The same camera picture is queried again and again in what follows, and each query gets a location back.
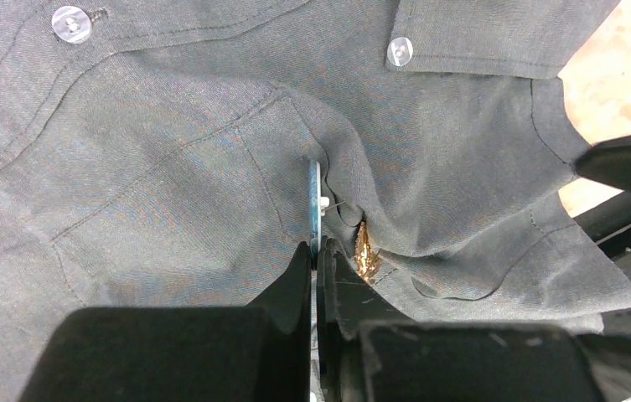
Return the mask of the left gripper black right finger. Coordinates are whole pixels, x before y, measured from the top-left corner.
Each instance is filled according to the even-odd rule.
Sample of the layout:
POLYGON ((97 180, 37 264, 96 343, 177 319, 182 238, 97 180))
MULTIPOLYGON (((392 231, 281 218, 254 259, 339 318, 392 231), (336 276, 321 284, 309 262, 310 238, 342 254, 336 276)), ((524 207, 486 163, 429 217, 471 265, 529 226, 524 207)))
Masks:
POLYGON ((351 267, 317 257, 318 382, 327 401, 601 401, 576 340, 554 327, 416 322, 351 267))

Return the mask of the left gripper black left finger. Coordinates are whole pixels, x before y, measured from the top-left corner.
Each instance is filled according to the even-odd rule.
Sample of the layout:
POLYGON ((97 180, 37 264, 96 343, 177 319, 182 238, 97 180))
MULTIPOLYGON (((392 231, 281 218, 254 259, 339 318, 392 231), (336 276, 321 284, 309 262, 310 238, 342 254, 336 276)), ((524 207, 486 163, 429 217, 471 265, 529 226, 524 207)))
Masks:
POLYGON ((307 401, 307 244, 243 307, 91 307, 55 330, 23 401, 307 401))

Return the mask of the gold brooch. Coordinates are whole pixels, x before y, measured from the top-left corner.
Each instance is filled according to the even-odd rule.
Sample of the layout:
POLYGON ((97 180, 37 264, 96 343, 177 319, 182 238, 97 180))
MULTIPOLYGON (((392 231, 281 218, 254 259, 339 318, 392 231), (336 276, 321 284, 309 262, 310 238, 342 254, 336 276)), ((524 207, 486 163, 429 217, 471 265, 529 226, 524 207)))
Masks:
POLYGON ((379 272, 382 259, 378 251, 370 244, 367 224, 363 220, 358 228, 354 244, 355 271, 369 285, 375 284, 375 275, 379 272))

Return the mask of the round portrait pin badge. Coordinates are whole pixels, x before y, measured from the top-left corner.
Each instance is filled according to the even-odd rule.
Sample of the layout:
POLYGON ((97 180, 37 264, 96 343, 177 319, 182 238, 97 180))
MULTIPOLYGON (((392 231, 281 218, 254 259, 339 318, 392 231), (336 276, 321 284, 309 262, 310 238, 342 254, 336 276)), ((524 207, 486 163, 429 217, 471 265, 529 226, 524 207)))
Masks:
POLYGON ((308 189, 309 189, 309 222, 310 222, 310 250, 313 257, 316 257, 321 249, 322 243, 322 217, 325 209, 329 207, 329 197, 322 193, 321 166, 318 161, 312 160, 308 169, 308 189))

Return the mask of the grey button shirt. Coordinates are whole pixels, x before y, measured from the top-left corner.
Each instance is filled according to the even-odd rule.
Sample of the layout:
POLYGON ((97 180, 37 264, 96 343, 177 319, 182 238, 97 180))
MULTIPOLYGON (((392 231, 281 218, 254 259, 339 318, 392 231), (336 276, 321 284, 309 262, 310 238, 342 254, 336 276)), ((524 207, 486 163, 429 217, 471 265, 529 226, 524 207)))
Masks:
POLYGON ((559 72, 614 1, 0 1, 0 401, 92 306, 245 304, 308 236, 418 321, 601 332, 559 72))

